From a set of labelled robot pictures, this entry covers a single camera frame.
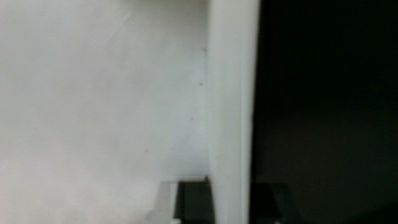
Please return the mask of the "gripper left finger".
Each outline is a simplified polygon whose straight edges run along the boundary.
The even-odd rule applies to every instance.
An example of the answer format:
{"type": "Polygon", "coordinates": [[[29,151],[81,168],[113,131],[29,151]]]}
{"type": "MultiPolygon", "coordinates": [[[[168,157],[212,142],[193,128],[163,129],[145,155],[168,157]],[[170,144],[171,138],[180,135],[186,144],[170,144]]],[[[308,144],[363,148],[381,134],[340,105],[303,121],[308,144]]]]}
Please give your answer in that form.
{"type": "Polygon", "coordinates": [[[161,184],[148,224],[214,224],[214,192],[209,178],[161,184]]]}

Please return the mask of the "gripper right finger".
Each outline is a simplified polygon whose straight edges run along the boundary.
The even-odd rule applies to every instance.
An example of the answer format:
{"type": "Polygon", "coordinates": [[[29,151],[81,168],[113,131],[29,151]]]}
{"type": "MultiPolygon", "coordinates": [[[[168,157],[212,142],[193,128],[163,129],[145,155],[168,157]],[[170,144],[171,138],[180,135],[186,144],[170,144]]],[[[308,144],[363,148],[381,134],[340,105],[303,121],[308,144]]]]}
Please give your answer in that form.
{"type": "Polygon", "coordinates": [[[255,183],[251,186],[251,224],[296,224],[298,211],[289,186],[255,183]]]}

